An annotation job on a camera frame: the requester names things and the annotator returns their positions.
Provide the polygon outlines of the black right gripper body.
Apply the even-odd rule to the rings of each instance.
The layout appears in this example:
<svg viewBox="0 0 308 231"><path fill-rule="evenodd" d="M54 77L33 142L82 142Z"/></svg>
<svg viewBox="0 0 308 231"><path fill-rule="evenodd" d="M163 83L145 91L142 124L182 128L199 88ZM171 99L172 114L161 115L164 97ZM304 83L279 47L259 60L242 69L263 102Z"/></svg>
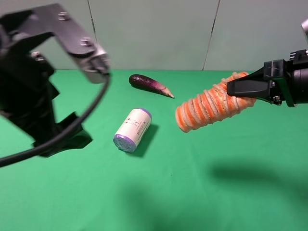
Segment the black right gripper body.
<svg viewBox="0 0 308 231"><path fill-rule="evenodd" d="M268 61L263 66L263 79L268 82L266 102L288 107L308 103L308 51L290 53L289 60Z"/></svg>

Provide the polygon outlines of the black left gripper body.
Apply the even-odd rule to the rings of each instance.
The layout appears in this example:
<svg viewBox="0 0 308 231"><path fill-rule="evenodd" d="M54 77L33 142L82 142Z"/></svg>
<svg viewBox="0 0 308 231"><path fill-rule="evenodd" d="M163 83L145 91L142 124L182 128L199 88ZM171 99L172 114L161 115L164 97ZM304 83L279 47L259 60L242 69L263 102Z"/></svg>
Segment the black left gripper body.
<svg viewBox="0 0 308 231"><path fill-rule="evenodd" d="M0 18L0 113L36 144L60 133L52 105L59 92L49 81L54 68L33 50L50 37L33 10Z"/></svg>

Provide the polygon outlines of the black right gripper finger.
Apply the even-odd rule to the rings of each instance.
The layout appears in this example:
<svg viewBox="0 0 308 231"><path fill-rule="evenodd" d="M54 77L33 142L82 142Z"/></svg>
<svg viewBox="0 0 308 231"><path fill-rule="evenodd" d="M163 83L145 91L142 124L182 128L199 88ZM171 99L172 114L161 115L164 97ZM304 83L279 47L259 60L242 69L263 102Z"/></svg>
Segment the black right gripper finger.
<svg viewBox="0 0 308 231"><path fill-rule="evenodd" d="M264 68L227 83L227 94L230 96L269 99L269 90L269 81L264 79Z"/></svg>

